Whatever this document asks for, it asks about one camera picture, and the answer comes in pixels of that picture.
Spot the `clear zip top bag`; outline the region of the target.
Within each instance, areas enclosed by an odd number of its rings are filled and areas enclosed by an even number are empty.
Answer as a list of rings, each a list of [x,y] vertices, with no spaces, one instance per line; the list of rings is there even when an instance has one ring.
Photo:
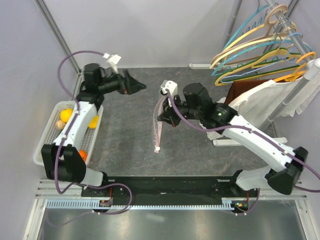
[[[159,153],[161,150],[161,136],[162,136],[162,127],[163,123],[158,121],[158,116],[162,112],[162,104],[165,100],[164,96],[161,96],[158,102],[156,103],[153,115],[152,115],[152,127],[153,127],[153,134],[154,134],[154,152]]]

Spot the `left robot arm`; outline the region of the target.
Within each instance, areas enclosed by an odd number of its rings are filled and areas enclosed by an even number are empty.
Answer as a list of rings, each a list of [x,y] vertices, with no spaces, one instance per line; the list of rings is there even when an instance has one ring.
[[[97,63],[85,65],[83,78],[69,120],[53,143],[43,145],[41,156],[48,179],[92,186],[95,194],[104,197],[110,191],[109,183],[104,181],[108,176],[87,167],[80,155],[82,140],[105,94],[132,95],[146,89],[146,85],[134,79],[126,69],[117,73]]]

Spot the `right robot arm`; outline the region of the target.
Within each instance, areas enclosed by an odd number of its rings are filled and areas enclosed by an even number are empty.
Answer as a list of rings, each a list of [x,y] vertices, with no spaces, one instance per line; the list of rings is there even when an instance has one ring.
[[[178,85],[165,80],[160,86],[165,96],[158,121],[176,127],[180,121],[198,120],[200,130],[217,132],[235,140],[267,164],[255,170],[238,170],[229,184],[235,197],[258,188],[271,188],[283,195],[290,195],[304,169],[308,151],[303,147],[292,148],[276,141],[250,124],[235,109],[225,103],[213,102],[201,83],[191,83],[183,88],[185,100],[178,95]]]

